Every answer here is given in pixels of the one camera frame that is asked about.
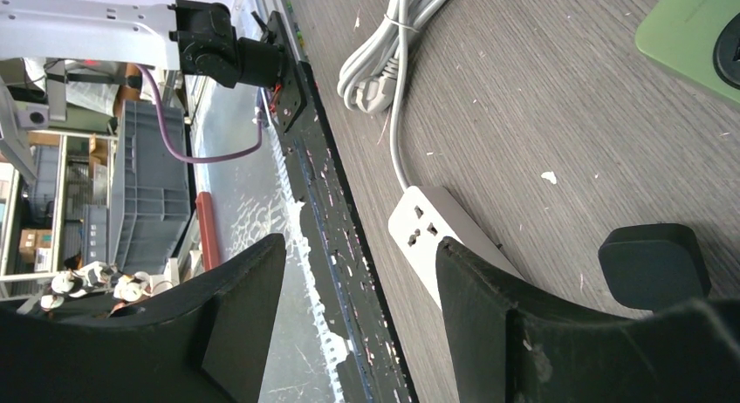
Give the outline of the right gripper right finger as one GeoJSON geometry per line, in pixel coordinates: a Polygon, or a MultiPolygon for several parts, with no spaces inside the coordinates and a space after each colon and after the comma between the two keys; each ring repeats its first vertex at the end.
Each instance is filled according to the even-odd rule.
{"type": "Polygon", "coordinates": [[[436,273],[463,402],[736,402],[739,303],[646,318],[556,297],[443,239],[436,273]]]}

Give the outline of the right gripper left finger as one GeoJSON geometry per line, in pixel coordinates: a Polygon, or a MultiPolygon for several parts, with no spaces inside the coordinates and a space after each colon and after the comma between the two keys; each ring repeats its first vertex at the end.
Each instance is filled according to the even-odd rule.
{"type": "Polygon", "coordinates": [[[256,402],[284,278],[270,234],[108,318],[1,312],[4,402],[256,402]]]}

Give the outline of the green power strip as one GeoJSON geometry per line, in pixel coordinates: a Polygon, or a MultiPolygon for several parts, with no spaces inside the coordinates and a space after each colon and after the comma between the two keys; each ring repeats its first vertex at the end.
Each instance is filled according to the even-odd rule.
{"type": "Polygon", "coordinates": [[[739,106],[739,0],[660,0],[634,41],[667,72],[739,106]]]}

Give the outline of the white power strip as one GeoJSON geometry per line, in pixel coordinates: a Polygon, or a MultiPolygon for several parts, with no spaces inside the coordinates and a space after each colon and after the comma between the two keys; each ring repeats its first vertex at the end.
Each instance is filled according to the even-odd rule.
{"type": "Polygon", "coordinates": [[[456,239],[499,269],[521,276],[445,188],[407,188],[389,216],[387,229],[436,305],[441,304],[435,269],[436,251],[446,236],[456,239]]]}

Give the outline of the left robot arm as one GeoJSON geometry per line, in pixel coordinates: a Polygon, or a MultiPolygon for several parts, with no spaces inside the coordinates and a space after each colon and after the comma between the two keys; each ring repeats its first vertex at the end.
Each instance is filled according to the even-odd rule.
{"type": "Polygon", "coordinates": [[[287,55],[267,31],[239,37],[222,3],[135,5],[1,0],[2,58],[91,59],[207,76],[220,85],[271,87],[287,55]]]}

